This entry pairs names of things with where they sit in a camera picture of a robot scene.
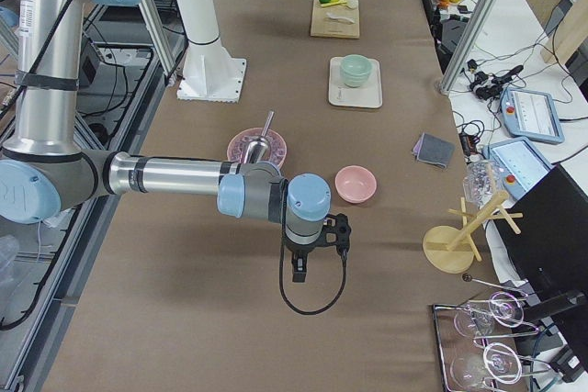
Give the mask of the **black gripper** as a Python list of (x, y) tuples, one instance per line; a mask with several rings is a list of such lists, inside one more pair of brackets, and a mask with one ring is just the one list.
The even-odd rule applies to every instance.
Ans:
[(328, 214), (322, 224), (322, 229), (316, 240), (309, 244), (299, 244), (292, 241), (283, 229), (282, 244), (290, 250), (292, 265), (292, 282), (304, 283), (307, 276), (308, 253), (315, 248), (335, 247), (340, 256), (347, 256), (350, 249), (351, 227), (348, 217), (343, 214)]

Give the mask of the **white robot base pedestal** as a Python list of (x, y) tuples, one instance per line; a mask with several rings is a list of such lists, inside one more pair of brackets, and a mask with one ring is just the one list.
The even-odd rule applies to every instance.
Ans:
[(177, 97), (236, 103), (246, 60), (233, 58), (221, 42), (213, 0), (176, 0), (188, 47)]

